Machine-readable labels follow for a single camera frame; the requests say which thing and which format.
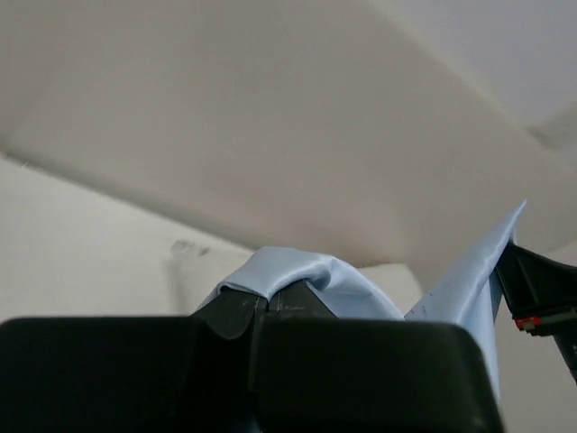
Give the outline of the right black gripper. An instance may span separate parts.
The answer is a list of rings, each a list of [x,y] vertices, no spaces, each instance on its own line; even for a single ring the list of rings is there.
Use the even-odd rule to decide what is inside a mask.
[[[575,376],[576,268],[510,242],[495,271],[517,329],[552,337]]]

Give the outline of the white pillow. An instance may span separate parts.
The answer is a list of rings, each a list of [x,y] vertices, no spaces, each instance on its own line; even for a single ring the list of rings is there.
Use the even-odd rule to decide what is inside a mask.
[[[576,171],[389,1],[4,1],[11,157],[240,244],[443,266]]]

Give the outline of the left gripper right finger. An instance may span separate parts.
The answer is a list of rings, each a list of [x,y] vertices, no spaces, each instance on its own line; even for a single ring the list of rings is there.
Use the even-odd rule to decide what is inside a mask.
[[[336,318],[305,281],[296,281],[275,293],[268,311],[290,318]]]

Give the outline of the light blue pillowcase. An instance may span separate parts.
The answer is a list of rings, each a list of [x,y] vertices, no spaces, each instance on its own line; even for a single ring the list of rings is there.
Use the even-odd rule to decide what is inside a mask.
[[[391,319],[450,323],[466,329],[480,347],[492,390],[499,392],[495,320],[502,286],[495,271],[513,240],[523,211],[518,207],[461,256],[457,264],[404,313],[370,279],[332,255],[265,246],[238,270],[220,281],[208,298],[231,289],[266,300],[303,281],[338,318]]]

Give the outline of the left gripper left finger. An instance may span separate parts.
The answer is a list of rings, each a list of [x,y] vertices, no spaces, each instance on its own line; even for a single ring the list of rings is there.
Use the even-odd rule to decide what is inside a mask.
[[[265,298],[225,289],[191,317],[202,321],[219,338],[236,340],[250,332],[255,320],[265,311]]]

